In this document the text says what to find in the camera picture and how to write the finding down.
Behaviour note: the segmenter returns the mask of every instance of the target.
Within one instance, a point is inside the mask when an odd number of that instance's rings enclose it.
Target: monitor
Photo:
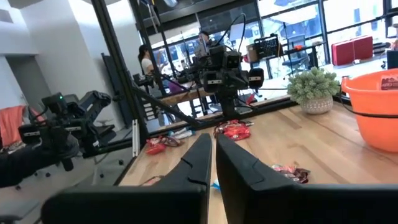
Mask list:
[[[244,28],[244,23],[233,24],[231,26],[231,32],[229,33],[229,41],[234,41],[242,38],[242,32]]]

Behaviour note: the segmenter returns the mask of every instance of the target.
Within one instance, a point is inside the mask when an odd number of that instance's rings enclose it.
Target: red ottoman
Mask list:
[[[354,42],[355,59],[368,59],[373,57],[373,37],[362,36],[351,39]]]
[[[353,41],[344,41],[331,45],[334,65],[346,65],[354,61]]]

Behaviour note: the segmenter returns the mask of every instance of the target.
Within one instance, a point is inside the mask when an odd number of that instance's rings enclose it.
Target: orange bucket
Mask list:
[[[398,69],[343,78],[341,88],[349,94],[353,111],[367,114],[398,114],[398,90],[381,90],[383,75],[398,75]],[[370,146],[398,152],[398,119],[355,115],[359,132]]]

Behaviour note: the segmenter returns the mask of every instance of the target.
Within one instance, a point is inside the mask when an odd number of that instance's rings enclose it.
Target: ceiling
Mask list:
[[[11,7],[16,8],[16,9],[22,9],[25,8],[27,6],[30,6],[32,4],[41,2],[43,0],[8,0],[8,2],[10,3]],[[91,0],[83,0],[85,2],[91,3]],[[113,3],[116,3],[120,0],[105,0],[106,5],[110,5]]]

